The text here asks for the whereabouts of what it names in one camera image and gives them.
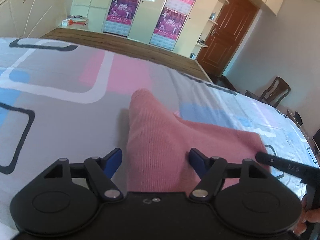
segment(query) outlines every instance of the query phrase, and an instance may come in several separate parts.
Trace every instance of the pink knitted cloth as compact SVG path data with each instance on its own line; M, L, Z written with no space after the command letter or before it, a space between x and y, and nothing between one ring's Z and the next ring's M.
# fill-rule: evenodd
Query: pink knitted cloth
M200 181L187 159L192 147L229 163L241 163L244 158L254 159L258 151L266 152L257 133L185 121L144 89L132 95L129 118L128 191L189 194ZM238 181L226 179L225 187Z

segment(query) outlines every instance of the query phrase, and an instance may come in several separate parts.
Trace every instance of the brown door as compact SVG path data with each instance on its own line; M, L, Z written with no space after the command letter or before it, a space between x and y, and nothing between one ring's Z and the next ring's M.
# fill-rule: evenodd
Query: brown door
M222 75L258 11L249 0L229 2L223 6L218 25L213 26L205 41L208 47L202 48L197 57L203 69L215 76Z

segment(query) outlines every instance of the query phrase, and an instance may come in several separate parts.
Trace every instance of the wooden chair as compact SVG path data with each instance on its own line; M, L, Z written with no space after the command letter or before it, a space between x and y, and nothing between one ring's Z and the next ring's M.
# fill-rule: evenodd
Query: wooden chair
M274 86L276 85L276 82L279 82L278 85L276 86L276 89L270 93L270 95L268 96L268 98L266 98L266 95L268 92L270 92ZM287 92L285 94L283 94L278 101L276 101L275 104L271 104L272 101L276 100L276 98L281 95L283 92L285 92L287 90ZM266 89L261 97L256 96L254 93L250 92L249 90L247 90L247 92L244 94L245 96L248 96L250 98L256 99L260 102L264 102L267 103L268 105L271 105L273 107L277 107L280 103L280 101L282 99L284 99L291 91L291 88L289 87L289 85L280 77L276 77L275 80L273 81L273 83L271 84L271 86Z

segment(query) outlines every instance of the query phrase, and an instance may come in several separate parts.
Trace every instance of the white wall shelf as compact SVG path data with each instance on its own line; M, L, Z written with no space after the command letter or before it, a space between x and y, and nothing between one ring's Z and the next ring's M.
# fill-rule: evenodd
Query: white wall shelf
M228 0L219 0L219 2L222 2L224 4L229 4L229 1Z
M209 22L212 22L212 23L215 24L215 25L219 25L219 24L217 24L215 21L213 21L213 20L211 20L211 19L209 19Z
M200 47L204 47L204 48L207 48L208 45L205 45L205 44L202 44L202 43L196 43L196 45L200 46Z

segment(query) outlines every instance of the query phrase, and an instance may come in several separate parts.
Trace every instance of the finger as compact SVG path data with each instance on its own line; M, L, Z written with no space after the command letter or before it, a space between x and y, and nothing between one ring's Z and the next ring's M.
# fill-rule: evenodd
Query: finger
M306 205L307 205L307 194L305 194L305 195L303 196L303 198L302 198L302 200L301 200L301 205L302 205L303 208L306 207Z
M311 223L320 222L320 209L309 210L306 213L306 219Z
M296 235L300 235L302 233L304 233L304 231L306 231L307 229L307 226L306 224L304 223L298 223L295 227L295 229L293 230L293 232L296 234Z
M302 211L301 211L299 222L300 223L305 223L306 220L307 220L307 218L306 218L306 210L303 208Z

